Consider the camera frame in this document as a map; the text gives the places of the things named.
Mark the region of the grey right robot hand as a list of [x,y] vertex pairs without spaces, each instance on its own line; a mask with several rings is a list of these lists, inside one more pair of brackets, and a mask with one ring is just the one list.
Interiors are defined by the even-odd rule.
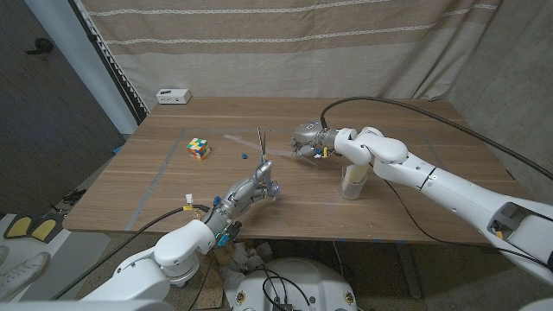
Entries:
[[334,141],[338,134],[336,129],[325,128],[320,122],[309,122],[298,126],[290,144],[298,156],[314,156],[317,150],[328,153],[335,151]]

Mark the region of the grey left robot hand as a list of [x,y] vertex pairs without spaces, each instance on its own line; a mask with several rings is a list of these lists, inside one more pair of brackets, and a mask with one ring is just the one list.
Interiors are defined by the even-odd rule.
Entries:
[[207,218],[203,219],[214,236],[228,229],[236,219],[249,210],[253,203],[267,198],[275,200],[278,197],[280,187],[270,177],[272,166],[272,161],[262,160],[250,177],[231,185]]

